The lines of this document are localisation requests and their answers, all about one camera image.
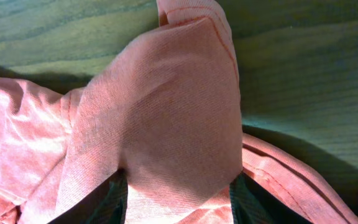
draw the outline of clothing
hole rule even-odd
[[[219,5],[157,3],[161,26],[84,88],[0,78],[0,223],[47,223],[119,169],[126,223],[232,223],[228,189],[241,172],[311,222],[358,223],[311,168],[242,135]]]

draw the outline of green wooden surface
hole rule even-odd
[[[358,214],[358,0],[219,3],[244,131],[315,168]],[[0,0],[0,76],[64,93],[157,20],[154,0]]]

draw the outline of wooden table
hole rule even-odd
[[[358,214],[358,0],[219,2],[244,131],[315,168]],[[155,0],[0,0],[0,76],[67,92],[157,22]]]

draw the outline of pink fabric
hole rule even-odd
[[[47,223],[120,168],[126,223],[232,223],[228,185],[242,170],[312,222],[358,223],[315,171],[242,137],[218,4],[161,0],[158,13],[162,26],[85,88],[63,96],[0,78],[0,223]]]

